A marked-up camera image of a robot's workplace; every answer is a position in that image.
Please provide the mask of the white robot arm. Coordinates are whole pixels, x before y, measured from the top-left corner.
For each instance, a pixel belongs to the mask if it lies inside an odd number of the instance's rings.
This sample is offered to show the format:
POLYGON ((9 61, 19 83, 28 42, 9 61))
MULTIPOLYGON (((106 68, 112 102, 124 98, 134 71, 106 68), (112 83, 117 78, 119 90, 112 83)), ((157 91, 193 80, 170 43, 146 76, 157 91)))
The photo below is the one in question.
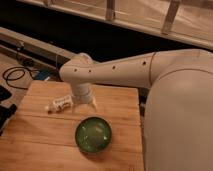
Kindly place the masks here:
POLYGON ((89 102, 92 83, 147 88, 145 170, 213 171, 212 52, 171 50, 102 63, 80 53, 62 65, 60 77, 77 104, 89 102))

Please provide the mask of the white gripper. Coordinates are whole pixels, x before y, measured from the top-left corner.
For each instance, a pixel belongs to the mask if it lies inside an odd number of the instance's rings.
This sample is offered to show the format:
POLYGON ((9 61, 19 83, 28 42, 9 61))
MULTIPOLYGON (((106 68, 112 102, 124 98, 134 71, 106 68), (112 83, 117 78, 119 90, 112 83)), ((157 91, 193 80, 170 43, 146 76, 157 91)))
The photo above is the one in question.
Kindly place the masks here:
POLYGON ((71 97, 75 107, 89 105, 93 109, 96 108, 96 102, 90 83, 72 84, 71 91, 71 97))

